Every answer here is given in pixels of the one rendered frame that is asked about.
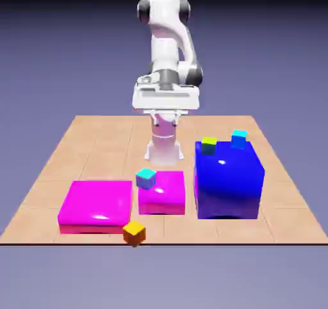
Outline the small yellow-green cube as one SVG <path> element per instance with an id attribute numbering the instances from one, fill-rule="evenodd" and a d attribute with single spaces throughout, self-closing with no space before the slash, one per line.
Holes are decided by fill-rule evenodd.
<path id="1" fill-rule="evenodd" d="M 203 137 L 201 140 L 201 153 L 203 155 L 214 155 L 216 151 L 217 138 Z"/>

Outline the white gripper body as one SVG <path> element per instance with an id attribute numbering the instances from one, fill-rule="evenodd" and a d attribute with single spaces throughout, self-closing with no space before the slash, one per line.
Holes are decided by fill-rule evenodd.
<path id="1" fill-rule="evenodd" d="M 173 84 L 172 90 L 160 90 L 158 83 L 136 84 L 132 99 L 136 110 L 189 111 L 199 108 L 199 88 Z"/>

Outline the small cyan cube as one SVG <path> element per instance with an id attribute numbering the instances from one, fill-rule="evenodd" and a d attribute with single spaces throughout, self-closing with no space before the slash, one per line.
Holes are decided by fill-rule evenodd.
<path id="1" fill-rule="evenodd" d="M 231 135 L 231 147 L 244 149 L 247 143 L 247 131 L 235 129 Z"/>
<path id="2" fill-rule="evenodd" d="M 143 168 L 136 173 L 136 185 L 145 190 L 151 189 L 156 183 L 156 171 Z"/>

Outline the small orange cube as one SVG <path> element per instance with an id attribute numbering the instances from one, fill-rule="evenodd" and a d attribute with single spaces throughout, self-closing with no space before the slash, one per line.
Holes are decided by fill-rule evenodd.
<path id="1" fill-rule="evenodd" d="M 122 229 L 123 239 L 130 246 L 136 247 L 146 238 L 145 226 L 138 221 L 131 221 Z"/>

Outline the large flat magenta box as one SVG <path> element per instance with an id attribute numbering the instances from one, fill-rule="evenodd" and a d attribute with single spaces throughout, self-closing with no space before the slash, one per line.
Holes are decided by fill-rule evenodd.
<path id="1" fill-rule="evenodd" d="M 129 223 L 133 182 L 73 181 L 58 213 L 61 234 L 121 234 Z"/>

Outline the large blue box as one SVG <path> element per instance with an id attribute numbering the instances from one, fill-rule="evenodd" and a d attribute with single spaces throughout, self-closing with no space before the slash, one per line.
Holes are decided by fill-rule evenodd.
<path id="1" fill-rule="evenodd" d="M 215 154 L 195 142 L 194 196 L 199 219 L 257 219 L 265 170 L 251 144 L 218 141 Z"/>

